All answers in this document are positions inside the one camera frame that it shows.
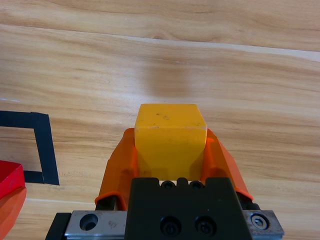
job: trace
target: wood grain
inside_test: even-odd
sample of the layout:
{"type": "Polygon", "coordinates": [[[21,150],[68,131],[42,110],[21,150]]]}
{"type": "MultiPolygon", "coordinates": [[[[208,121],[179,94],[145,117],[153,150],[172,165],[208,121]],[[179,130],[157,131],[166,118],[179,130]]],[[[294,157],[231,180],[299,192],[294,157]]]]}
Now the wood grain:
{"type": "Polygon", "coordinates": [[[320,53],[6,24],[0,49],[0,108],[49,114],[60,179],[27,184],[7,239],[44,239],[56,212],[93,209],[142,103],[197,104],[284,239],[319,239],[320,53]]]}
{"type": "Polygon", "coordinates": [[[320,51],[318,0],[2,0],[0,23],[320,51]]]}

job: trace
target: red object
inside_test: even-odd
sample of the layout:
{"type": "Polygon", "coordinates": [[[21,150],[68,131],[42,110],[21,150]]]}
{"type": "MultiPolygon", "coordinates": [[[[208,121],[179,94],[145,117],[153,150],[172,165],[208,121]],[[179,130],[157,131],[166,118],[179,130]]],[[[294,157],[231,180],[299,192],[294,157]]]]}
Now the red object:
{"type": "MultiPolygon", "coordinates": [[[[118,210],[128,210],[131,181],[137,177],[139,177],[139,167],[135,147],[135,130],[128,128],[107,162],[95,204],[109,196],[116,196],[118,210]]],[[[236,192],[251,200],[254,199],[247,190],[234,158],[214,133],[208,129],[199,180],[205,182],[207,178],[212,177],[230,178],[236,192]]]]}
{"type": "Polygon", "coordinates": [[[0,239],[14,226],[26,194],[22,165],[0,160],[0,239]]]}

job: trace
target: silver metal plate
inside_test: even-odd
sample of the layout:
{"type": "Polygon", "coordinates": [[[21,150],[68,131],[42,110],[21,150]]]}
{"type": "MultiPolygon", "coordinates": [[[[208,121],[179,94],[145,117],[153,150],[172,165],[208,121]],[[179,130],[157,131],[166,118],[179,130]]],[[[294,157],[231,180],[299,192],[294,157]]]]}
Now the silver metal plate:
{"type": "Polygon", "coordinates": [[[246,224],[248,225],[249,231],[253,240],[281,240],[285,234],[283,228],[281,227],[274,211],[272,210],[243,210],[243,215],[245,217],[246,224]],[[264,216],[268,227],[263,229],[256,226],[252,219],[254,216],[264,216]]]}
{"type": "Polygon", "coordinates": [[[67,240],[123,240],[126,220],[127,211],[73,211],[64,236],[67,240]],[[95,225],[92,229],[83,230],[81,219],[91,214],[97,217],[97,222],[91,223],[95,225]]]}

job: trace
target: screw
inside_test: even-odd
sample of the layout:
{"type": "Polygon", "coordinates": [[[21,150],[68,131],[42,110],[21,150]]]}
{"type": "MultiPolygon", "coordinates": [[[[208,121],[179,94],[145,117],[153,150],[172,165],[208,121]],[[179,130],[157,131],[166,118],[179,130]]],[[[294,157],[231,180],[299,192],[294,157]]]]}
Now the screw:
{"type": "Polygon", "coordinates": [[[166,216],[161,219],[160,229],[163,235],[169,238],[173,238],[179,235],[181,231],[181,223],[174,216],[166,216]]]}
{"type": "Polygon", "coordinates": [[[196,230],[206,236],[213,236],[216,232],[216,224],[209,216],[198,216],[195,219],[196,230]]]}
{"type": "Polygon", "coordinates": [[[251,222],[257,229],[260,230],[266,230],[269,227],[265,217],[263,217],[262,215],[253,215],[251,217],[251,222]]]}

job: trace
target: black metal plate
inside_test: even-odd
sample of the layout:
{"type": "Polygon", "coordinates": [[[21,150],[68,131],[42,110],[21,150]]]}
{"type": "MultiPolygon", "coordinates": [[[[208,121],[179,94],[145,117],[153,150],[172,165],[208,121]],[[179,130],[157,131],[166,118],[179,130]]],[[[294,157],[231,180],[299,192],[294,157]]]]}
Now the black metal plate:
{"type": "Polygon", "coordinates": [[[208,178],[205,187],[194,189],[185,178],[179,178],[176,187],[165,188],[160,187],[157,178],[141,177],[132,180],[124,239],[252,240],[252,237],[229,178],[208,178]],[[178,234],[164,234],[166,217],[178,220],[178,234]],[[211,234],[197,230],[199,217],[213,220],[211,234]]]}

